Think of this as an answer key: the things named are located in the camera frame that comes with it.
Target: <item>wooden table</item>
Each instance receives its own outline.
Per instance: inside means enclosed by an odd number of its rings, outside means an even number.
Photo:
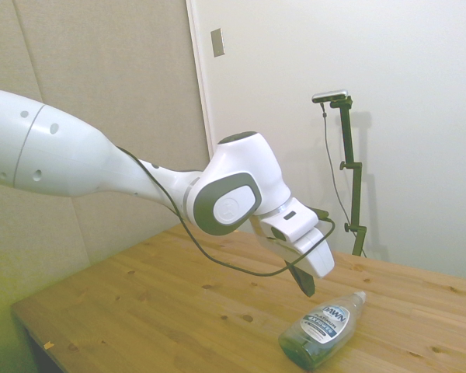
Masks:
[[[193,230],[218,259],[283,261],[253,235]],[[207,260],[180,226],[13,306],[66,372],[298,372],[277,337],[318,303],[365,290],[352,340],[318,372],[466,372],[466,280],[335,253],[307,298],[289,273],[253,277]]]

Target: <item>dish soap bottle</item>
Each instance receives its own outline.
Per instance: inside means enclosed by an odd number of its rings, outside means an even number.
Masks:
[[[299,367],[312,371],[343,346],[356,329],[366,293],[321,303],[279,337],[283,352]]]

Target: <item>green liquid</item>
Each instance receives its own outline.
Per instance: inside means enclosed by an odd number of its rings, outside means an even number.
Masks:
[[[283,352],[299,367],[306,371],[316,369],[323,361],[332,356],[334,349],[302,336],[284,336],[278,338]]]

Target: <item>circular hole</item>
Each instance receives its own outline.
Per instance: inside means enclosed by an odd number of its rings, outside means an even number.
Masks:
[[[57,123],[54,123],[50,126],[50,133],[51,134],[56,134],[57,131],[59,131],[59,125]]]
[[[33,180],[34,180],[34,181],[40,181],[40,180],[41,180],[41,171],[40,171],[40,170],[37,170],[37,171],[33,174]]]

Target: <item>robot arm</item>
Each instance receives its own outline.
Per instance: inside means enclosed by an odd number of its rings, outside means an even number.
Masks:
[[[203,172],[175,172],[140,162],[168,191],[178,212],[208,234],[226,235],[250,219],[260,242],[287,262],[323,237],[315,228],[317,215],[291,196],[260,134],[225,138]],[[64,197],[116,191],[174,211],[141,166],[100,131],[51,106],[3,91],[0,184]],[[297,264],[316,277],[333,266],[326,241]]]

